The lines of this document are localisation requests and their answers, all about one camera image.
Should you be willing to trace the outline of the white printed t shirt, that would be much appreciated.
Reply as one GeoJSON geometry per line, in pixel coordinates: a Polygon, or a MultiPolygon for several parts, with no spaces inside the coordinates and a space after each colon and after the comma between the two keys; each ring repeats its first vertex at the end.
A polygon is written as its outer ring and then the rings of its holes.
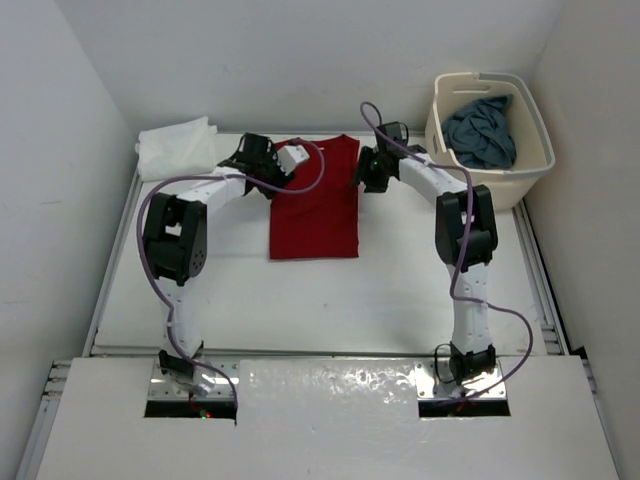
{"type": "Polygon", "coordinates": [[[137,173],[143,182],[206,174],[214,170],[216,125],[207,116],[139,133],[135,150],[137,173]]]}

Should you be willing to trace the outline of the red t shirt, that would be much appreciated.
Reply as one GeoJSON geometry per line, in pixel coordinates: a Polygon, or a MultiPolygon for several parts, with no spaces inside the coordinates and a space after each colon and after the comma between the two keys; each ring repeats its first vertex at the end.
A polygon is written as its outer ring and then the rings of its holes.
{"type": "Polygon", "coordinates": [[[360,142],[350,136],[316,141],[310,159],[288,185],[302,195],[278,193],[271,201],[269,258],[275,261],[343,259],[359,256],[358,189],[351,185],[360,142]]]}

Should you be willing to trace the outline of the blue t shirt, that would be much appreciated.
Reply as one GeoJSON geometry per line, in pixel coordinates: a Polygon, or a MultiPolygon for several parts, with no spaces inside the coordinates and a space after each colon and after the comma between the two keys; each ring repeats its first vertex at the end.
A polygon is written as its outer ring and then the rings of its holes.
{"type": "Polygon", "coordinates": [[[511,94],[480,98],[441,124],[445,146],[463,167],[507,170],[514,166],[517,149],[505,115],[512,101],[511,94]]]}

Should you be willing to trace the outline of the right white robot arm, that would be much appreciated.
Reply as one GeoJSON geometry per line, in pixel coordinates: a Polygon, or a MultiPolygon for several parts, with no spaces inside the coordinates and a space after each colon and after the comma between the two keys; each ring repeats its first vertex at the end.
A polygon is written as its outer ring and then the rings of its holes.
{"type": "Polygon", "coordinates": [[[454,326],[449,368],[456,384],[490,372],[496,351],[489,333],[486,283],[498,236],[489,189],[473,185],[459,168],[434,163],[408,144],[399,122],[374,128],[375,147],[361,150],[354,186],[384,193],[392,178],[410,186],[435,209],[435,248],[450,275],[454,326]]]}

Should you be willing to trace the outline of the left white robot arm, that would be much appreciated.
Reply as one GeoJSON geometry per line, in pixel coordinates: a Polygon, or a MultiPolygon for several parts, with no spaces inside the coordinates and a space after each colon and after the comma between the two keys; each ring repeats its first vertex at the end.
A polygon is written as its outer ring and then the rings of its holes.
{"type": "Polygon", "coordinates": [[[163,374],[205,390],[222,375],[205,362],[204,340],[186,303],[207,261],[209,220],[254,188],[267,198],[284,191],[309,159],[299,140],[278,147],[266,136],[246,133],[212,171],[164,180],[143,199],[136,224],[138,253],[151,288],[168,309],[165,344],[158,354],[163,374]]]}

